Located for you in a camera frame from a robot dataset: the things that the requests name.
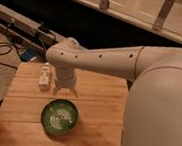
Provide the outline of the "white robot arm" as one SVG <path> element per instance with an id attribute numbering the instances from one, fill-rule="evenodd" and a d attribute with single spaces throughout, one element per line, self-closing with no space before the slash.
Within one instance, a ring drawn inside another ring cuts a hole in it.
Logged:
<path id="1" fill-rule="evenodd" d="M 46 51 L 56 87 L 75 88 L 83 69 L 132 82 L 120 146 L 182 146 L 182 48 L 85 49 L 68 37 Z"/>

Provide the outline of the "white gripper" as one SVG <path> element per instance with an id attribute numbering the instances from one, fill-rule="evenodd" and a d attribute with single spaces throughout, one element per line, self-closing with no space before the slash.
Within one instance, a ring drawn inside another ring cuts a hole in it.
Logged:
<path id="1" fill-rule="evenodd" d="M 77 98 L 78 93 L 74 88 L 77 80 L 74 69 L 57 67 L 55 73 L 56 86 L 53 89 L 53 94 L 56 95 L 61 90 L 60 88 L 67 88 Z"/>

